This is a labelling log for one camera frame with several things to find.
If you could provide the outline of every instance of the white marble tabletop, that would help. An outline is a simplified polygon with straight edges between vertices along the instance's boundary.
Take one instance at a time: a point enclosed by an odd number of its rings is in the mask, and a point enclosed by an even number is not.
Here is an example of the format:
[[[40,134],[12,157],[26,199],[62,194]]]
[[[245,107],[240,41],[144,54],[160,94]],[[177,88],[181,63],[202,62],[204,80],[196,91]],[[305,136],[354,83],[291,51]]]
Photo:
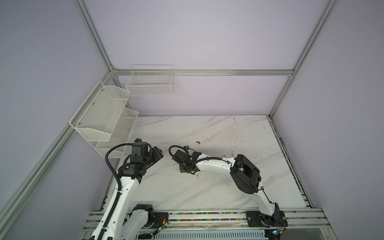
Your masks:
[[[209,156],[243,154],[259,168],[272,202],[282,208],[306,206],[264,115],[138,117],[131,142],[136,138],[162,149],[164,157],[147,170],[129,209],[138,203],[152,204],[155,210],[257,207],[229,175],[180,173],[168,153],[171,145],[189,146]]]

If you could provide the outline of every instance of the mesh shelf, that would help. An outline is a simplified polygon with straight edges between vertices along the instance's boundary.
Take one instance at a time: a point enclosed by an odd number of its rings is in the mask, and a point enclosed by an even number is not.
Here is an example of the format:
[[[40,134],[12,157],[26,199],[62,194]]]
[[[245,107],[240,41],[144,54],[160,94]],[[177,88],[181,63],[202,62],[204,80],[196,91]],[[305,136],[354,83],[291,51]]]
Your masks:
[[[126,88],[132,97],[172,96],[172,65],[131,65],[131,70]]]
[[[126,108],[129,91],[116,86],[100,88],[93,100],[88,100],[70,120],[70,125],[102,156],[114,146],[129,142],[138,112]],[[121,158],[127,146],[110,153],[110,158]]]
[[[125,89],[103,86],[73,127],[87,141],[109,141],[128,97]]]

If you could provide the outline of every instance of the white wire basket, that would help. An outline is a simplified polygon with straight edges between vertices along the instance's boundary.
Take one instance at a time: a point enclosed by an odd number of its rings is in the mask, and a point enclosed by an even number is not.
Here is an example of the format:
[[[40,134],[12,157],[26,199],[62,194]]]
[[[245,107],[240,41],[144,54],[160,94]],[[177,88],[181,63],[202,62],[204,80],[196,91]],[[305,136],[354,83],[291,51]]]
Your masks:
[[[172,96],[173,65],[131,65],[126,84],[132,97]]]
[[[70,120],[70,125],[102,156],[114,146],[129,142],[138,112],[126,108],[129,91],[116,87],[100,87],[80,118],[81,108]],[[112,151],[110,158],[123,156],[126,146]]]

